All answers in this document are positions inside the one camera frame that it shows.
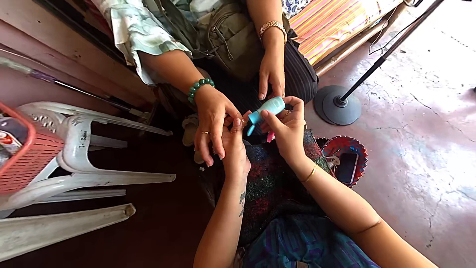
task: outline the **hand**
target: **hand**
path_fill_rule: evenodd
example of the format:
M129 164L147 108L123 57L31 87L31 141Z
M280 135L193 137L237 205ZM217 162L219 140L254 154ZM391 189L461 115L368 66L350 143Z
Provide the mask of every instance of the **hand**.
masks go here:
M213 158L208 149L210 140L213 143L213 150L220 159L225 157L225 149L221 141L225 117L227 114L231 118L243 119L243 117L231 101L211 85L203 85L197 90L195 103L200 120L195 133L195 150L199 150L207 166L211 166ZM210 134L203 134L202 131L208 131Z
M273 31L277 32L276 40L273 39ZM265 55L261 60L259 68L259 94L258 99L264 100L268 93L268 83L271 84L273 94L270 97L284 97L284 37L283 33L276 27L266 30L263 34L263 44L266 44Z
M293 111L285 116L282 121L267 110L261 111L261 116L275 133L279 154L292 167L294 163L299 162L303 156L306 156L303 147L304 125L306 125L306 121L304 121L304 102L294 96L283 98L283 101L292 105Z
M231 123L231 120L233 120L233 127L228 131L227 126ZM226 153L225 158L223 158L223 166L227 179L246 179L251 168L243 144L243 128L247 122L248 120L232 119L230 117L225 120L221 139Z

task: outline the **red plastic basket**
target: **red plastic basket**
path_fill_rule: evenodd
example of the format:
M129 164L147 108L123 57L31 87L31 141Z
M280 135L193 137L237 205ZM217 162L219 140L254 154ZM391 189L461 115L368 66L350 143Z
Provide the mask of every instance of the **red plastic basket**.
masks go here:
M28 128L22 148L0 169L0 194L25 188L63 149L64 142L47 128L0 103L0 111L18 119Z

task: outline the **forearm tattoo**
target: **forearm tattoo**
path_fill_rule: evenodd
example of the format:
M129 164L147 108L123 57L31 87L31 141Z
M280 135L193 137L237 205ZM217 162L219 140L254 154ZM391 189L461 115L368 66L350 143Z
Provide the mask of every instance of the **forearm tattoo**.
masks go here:
M246 191L244 191L240 196L239 196L239 203L243 203L243 200L245 200L245 193Z
M240 205L243 203L243 207L241 209L241 212L239 213L238 217L243 216L243 212L245 211L245 196L246 196L246 191L244 191L240 196L239 196L239 203Z

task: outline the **mobile phone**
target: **mobile phone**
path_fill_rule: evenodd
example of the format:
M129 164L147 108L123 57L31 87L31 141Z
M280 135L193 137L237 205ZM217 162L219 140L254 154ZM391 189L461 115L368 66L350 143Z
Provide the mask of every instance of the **mobile phone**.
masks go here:
M343 153L339 157L340 164L337 166L336 177L341 183L352 184L356 172L358 154Z

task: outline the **black pants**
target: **black pants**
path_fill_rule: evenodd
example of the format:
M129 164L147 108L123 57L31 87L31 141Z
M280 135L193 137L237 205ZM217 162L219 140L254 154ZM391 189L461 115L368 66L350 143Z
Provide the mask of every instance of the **black pants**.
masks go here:
M241 114L248 110L255 111L266 101L266 99L263 101L258 99L258 73L250 82L239 82L230 78L212 60L194 60L194 64L210 74L216 88L230 99ZM296 96L304 103L308 103L314 98L318 83L316 72L298 51L298 44L291 40L288 40L284 49L284 74L286 96ZM269 85L268 94L272 92L272 87Z

